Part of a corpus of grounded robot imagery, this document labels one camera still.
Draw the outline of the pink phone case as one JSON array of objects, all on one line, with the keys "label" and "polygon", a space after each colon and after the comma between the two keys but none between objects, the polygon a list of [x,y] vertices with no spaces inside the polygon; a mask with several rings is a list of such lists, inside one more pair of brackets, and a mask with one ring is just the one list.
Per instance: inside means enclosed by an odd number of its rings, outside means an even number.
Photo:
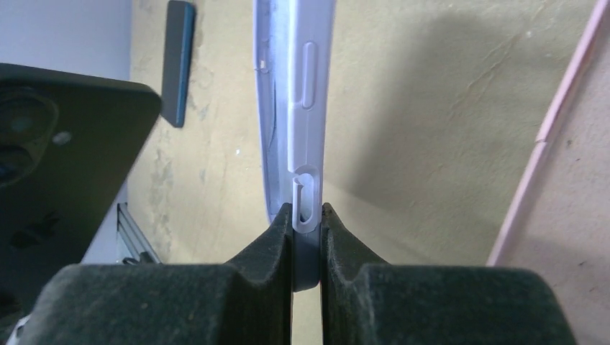
[{"label": "pink phone case", "polygon": [[537,272],[579,344],[609,342],[607,1],[591,12],[487,263]]}]

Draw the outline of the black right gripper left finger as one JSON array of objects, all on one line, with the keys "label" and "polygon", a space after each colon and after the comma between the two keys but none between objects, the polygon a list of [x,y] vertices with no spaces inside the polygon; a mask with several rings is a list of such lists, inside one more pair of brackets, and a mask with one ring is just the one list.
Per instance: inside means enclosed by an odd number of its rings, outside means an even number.
[{"label": "black right gripper left finger", "polygon": [[223,264],[84,265],[44,287],[21,344],[289,344],[292,210]]}]

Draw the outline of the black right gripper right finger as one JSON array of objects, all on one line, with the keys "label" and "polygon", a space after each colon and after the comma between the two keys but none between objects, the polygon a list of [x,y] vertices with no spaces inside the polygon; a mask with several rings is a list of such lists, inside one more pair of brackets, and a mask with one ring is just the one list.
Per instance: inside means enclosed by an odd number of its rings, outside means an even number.
[{"label": "black right gripper right finger", "polygon": [[390,264],[322,208],[325,344],[574,344],[554,292],[509,267]]}]

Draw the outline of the black smartphone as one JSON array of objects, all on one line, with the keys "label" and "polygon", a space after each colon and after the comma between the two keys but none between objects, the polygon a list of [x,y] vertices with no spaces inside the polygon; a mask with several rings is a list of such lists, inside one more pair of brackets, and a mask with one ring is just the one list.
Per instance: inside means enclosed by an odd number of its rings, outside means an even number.
[{"label": "black smartphone", "polygon": [[1,65],[1,325],[80,262],[161,110],[149,86]]},{"label": "black smartphone", "polygon": [[162,117],[173,127],[185,123],[196,9],[188,1],[169,1],[165,18]]}]

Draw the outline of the aluminium frame rail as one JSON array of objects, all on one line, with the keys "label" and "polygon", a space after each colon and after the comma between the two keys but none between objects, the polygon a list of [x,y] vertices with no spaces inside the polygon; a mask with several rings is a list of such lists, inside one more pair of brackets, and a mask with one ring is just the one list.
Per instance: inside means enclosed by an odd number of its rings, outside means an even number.
[{"label": "aluminium frame rail", "polygon": [[162,263],[130,215],[127,203],[117,204],[117,262],[123,265]]}]

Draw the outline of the phone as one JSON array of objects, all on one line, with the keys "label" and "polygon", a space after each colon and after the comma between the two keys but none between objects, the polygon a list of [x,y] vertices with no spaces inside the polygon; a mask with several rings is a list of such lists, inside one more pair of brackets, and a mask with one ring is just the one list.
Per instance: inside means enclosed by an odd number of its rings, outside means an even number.
[{"label": "phone", "polygon": [[265,207],[291,207],[293,289],[320,279],[334,1],[255,1],[253,55]]}]

